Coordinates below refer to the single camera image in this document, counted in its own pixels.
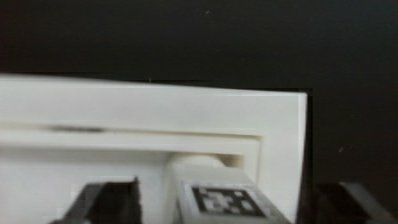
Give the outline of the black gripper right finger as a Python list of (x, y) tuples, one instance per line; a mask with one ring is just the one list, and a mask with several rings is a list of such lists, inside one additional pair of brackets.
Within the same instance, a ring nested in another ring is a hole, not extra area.
[(398, 224), (357, 182), (319, 184), (314, 190), (314, 224)]

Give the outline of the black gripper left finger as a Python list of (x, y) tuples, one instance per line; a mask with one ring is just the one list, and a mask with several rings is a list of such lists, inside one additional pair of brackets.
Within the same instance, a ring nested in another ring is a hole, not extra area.
[(143, 224), (138, 178), (88, 183), (63, 216), (49, 224)]

